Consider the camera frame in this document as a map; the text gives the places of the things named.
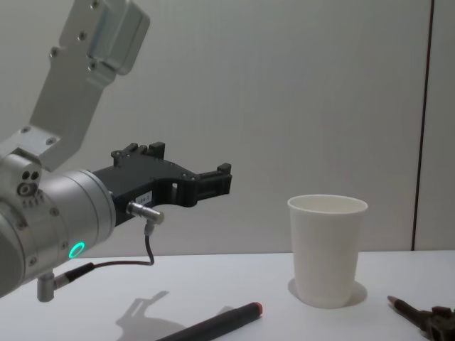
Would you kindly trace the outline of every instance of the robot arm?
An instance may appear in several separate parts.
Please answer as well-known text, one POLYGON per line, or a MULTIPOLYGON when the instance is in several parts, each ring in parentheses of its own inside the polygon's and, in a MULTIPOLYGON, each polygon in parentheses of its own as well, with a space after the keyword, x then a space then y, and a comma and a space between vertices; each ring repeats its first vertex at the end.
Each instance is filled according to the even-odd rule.
POLYGON ((117 225, 158 224, 155 205, 229 193, 230 165, 195 174, 164 160, 161 143, 115 151, 114 165, 95 173, 43 176, 79 149, 103 89, 131 70, 148 27, 129 0, 75 0, 30 124, 0 144, 0 297, 38 278, 38 299, 50 301, 68 283, 53 269, 117 225))
POLYGON ((19 154, 48 171, 68 160, 104 88, 131 70, 149 24, 130 1, 75 1, 30 123, 0 145, 0 158, 19 154))

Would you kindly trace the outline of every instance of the white paper cup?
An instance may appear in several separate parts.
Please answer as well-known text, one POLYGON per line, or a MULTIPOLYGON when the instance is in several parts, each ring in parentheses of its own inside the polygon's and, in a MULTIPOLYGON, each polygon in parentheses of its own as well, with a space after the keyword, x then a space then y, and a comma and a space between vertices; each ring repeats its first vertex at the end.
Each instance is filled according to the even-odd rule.
POLYGON ((296 291, 317 308, 343 307, 353 294, 366 202, 338 195, 289 199, 296 291))

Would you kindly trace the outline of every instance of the black marker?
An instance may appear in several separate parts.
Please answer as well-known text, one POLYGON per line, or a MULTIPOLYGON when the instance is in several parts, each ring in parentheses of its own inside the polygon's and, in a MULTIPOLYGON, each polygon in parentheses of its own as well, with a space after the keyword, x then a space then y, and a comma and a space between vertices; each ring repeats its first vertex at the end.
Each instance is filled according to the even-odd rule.
POLYGON ((261 315, 262 304, 250 303, 157 341, 211 341, 256 321, 261 315))

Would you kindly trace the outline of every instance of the white table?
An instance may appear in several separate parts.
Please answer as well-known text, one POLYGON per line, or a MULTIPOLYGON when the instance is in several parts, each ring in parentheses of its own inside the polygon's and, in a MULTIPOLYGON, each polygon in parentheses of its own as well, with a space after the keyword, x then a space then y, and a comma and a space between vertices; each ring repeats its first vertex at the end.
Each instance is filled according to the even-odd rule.
MULTIPOLYGON (((105 260, 74 260, 56 273, 105 260)), ((357 281, 368 296, 335 310, 295 298, 292 274, 291 254, 163 256, 153 268, 96 270, 46 304, 37 302, 33 282, 0 299, 0 340, 154 341, 229 306, 259 301, 261 320, 219 340, 415 341, 424 338, 392 311, 387 295, 418 308, 455 307, 455 251, 361 253, 357 281)))

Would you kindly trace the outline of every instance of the gray wall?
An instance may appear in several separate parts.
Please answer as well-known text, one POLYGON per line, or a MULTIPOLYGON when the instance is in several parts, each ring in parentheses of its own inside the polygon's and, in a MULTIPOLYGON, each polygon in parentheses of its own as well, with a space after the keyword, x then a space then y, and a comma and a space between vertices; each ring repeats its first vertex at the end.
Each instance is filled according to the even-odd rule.
MULTIPOLYGON (((29 118, 71 3, 0 3, 0 136, 29 118)), ((232 163, 231 195, 160 207, 159 254, 287 251, 286 200, 305 193, 368 201, 362 248, 410 249, 428 0, 138 3, 152 25, 137 64, 62 169, 133 141, 197 172, 232 163)), ((143 254, 142 226, 87 255, 143 254)))
POLYGON ((417 249, 454 249, 455 2, 434 7, 417 249))

